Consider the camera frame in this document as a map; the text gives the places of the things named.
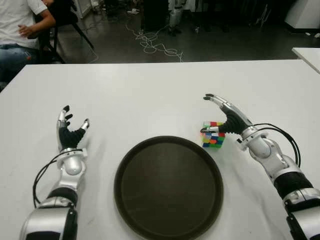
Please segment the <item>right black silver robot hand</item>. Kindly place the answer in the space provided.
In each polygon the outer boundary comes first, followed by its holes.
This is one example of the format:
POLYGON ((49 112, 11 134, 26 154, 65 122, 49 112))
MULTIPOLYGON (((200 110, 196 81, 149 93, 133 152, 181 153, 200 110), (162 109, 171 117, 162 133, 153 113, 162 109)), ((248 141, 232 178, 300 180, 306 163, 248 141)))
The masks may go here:
POLYGON ((204 127, 201 133, 231 133, 241 135, 247 128, 252 127, 252 122, 235 105, 228 100, 211 93, 207 93, 204 100, 215 103, 226 116, 226 121, 219 126, 204 127))

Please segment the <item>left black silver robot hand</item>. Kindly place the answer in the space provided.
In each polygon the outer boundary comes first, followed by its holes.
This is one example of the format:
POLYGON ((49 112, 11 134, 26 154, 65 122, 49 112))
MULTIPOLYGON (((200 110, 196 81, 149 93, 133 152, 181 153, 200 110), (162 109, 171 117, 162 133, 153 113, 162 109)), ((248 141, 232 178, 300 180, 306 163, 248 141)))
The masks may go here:
POLYGON ((90 120, 87 118, 77 130, 70 131, 68 128, 70 125, 69 119, 73 117, 73 114, 68 114, 69 111, 70 106, 66 105, 57 118, 56 134, 60 152, 65 149, 76 149, 90 127, 90 120))

